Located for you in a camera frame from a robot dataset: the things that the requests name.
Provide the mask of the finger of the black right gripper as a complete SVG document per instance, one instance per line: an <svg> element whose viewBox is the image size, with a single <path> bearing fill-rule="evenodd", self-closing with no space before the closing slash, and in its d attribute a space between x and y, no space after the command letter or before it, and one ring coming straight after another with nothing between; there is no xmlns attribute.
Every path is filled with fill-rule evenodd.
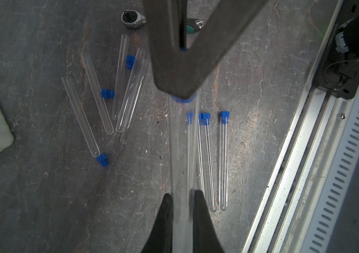
<svg viewBox="0 0 359 253"><path fill-rule="evenodd" d="M233 46L266 1L220 1L191 48L179 58L179 97L189 99Z"/></svg>
<svg viewBox="0 0 359 253"><path fill-rule="evenodd" d="M144 1L144 9L155 84L168 94L187 95L187 1Z"/></svg>

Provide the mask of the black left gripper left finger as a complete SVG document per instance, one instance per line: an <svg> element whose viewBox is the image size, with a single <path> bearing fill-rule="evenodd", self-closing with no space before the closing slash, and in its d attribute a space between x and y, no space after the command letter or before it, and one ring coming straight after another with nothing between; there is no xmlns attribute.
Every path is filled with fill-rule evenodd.
<svg viewBox="0 0 359 253"><path fill-rule="evenodd" d="M171 253L173 238L173 198L165 194L150 236L141 253Z"/></svg>

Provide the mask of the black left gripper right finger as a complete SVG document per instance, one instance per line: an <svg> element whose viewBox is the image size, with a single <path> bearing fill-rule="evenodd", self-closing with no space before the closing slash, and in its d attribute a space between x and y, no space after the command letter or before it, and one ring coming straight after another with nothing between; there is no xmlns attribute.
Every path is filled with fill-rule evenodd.
<svg viewBox="0 0 359 253"><path fill-rule="evenodd" d="M193 253L223 253L203 191L192 190Z"/></svg>

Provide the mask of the test tube with blue stopper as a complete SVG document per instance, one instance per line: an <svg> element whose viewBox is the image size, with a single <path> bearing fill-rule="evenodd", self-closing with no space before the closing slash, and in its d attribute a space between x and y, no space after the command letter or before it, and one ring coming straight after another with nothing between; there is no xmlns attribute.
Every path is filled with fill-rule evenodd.
<svg viewBox="0 0 359 253"><path fill-rule="evenodd" d="M94 100L97 105L98 112L104 126L104 130L107 135L112 135L114 133L114 127L108 109L106 107L105 100L101 95L101 88L99 85L99 81L96 75L96 71L93 65L91 55L87 52L82 52L81 59L84 64L86 76L89 81L90 87L92 89Z"/></svg>

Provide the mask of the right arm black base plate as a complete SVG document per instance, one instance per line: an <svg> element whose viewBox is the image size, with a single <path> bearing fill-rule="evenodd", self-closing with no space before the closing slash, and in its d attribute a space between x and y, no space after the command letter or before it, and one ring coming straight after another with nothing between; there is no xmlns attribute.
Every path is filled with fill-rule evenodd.
<svg viewBox="0 0 359 253"><path fill-rule="evenodd" d="M359 87L359 1L338 1L312 84L350 100Z"/></svg>

